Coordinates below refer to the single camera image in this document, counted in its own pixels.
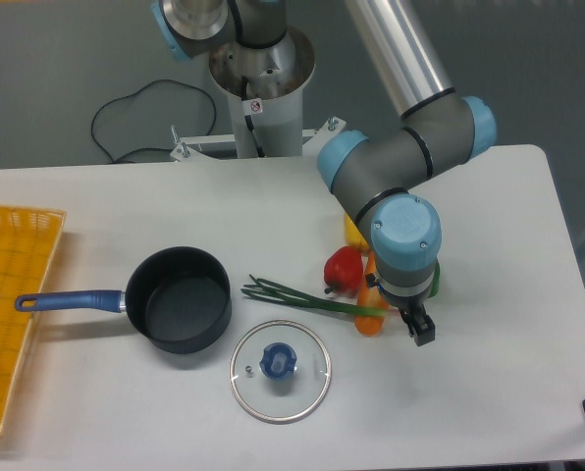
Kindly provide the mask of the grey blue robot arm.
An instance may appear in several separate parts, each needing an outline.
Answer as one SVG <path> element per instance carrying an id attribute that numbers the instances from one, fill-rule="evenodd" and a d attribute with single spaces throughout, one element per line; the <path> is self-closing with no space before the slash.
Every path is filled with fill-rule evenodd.
<path id="1" fill-rule="evenodd" d="M 491 109 L 458 96 L 407 1 L 346 3 L 400 116 L 391 138 L 332 131 L 317 168 L 376 256 L 368 279 L 395 306 L 417 344 L 435 337 L 424 302 L 441 247 L 435 208 L 415 186 L 487 151 L 496 141 Z M 283 1 L 156 1 L 155 21 L 172 54 L 208 58 L 227 95 L 240 158 L 301 153 L 302 91 L 315 70 L 312 44 Z"/>

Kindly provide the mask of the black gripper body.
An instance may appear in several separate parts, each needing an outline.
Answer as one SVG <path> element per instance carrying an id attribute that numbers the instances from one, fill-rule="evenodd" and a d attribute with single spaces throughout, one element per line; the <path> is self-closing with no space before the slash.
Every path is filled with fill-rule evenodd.
<path id="1" fill-rule="evenodd" d="M 425 300 L 430 293 L 430 278 L 413 286 L 396 286 L 384 280 L 378 273 L 365 276 L 365 283 L 375 289 L 390 305 L 412 316 L 422 317 L 426 313 Z"/>

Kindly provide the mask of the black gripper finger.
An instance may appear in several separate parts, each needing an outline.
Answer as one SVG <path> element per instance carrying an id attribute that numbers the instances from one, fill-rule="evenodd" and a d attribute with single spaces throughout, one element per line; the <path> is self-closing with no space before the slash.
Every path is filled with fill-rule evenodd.
<path id="1" fill-rule="evenodd" d="M 418 336 L 418 333 L 417 323 L 415 322 L 414 318 L 411 316 L 410 313 L 403 309 L 400 311 L 400 317 L 407 326 L 409 336 L 415 340 Z"/>
<path id="2" fill-rule="evenodd" d="M 423 346 L 435 340 L 436 325 L 432 318 L 427 314 L 424 305 L 416 307 L 413 312 L 413 338 L 417 346 Z"/>

